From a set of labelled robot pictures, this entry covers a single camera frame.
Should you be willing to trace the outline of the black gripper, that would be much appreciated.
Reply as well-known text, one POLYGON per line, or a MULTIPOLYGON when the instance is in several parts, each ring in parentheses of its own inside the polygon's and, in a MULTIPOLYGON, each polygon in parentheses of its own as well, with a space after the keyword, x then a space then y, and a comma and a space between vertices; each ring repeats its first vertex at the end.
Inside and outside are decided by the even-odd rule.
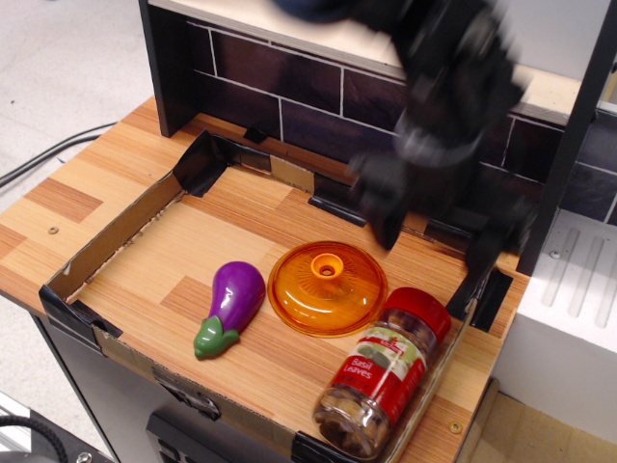
POLYGON ((494 268, 502 249, 520 253, 537 203, 516 176, 479 162, 424 167, 399 156, 362 153, 349 163, 359 210, 377 243, 391 250, 410 213, 476 237, 467 253, 468 298, 494 268))

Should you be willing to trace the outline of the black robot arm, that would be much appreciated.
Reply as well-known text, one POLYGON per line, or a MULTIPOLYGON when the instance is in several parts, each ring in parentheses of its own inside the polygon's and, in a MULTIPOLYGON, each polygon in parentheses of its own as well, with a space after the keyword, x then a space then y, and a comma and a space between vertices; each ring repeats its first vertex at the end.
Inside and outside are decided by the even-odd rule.
POLYGON ((521 100, 500 18, 489 1, 283 1, 311 23, 345 19, 389 36, 405 73, 393 156, 350 162, 353 191, 378 243, 395 244, 409 212, 469 234, 469 299, 503 250, 519 250, 532 204, 481 164, 485 135, 521 100))

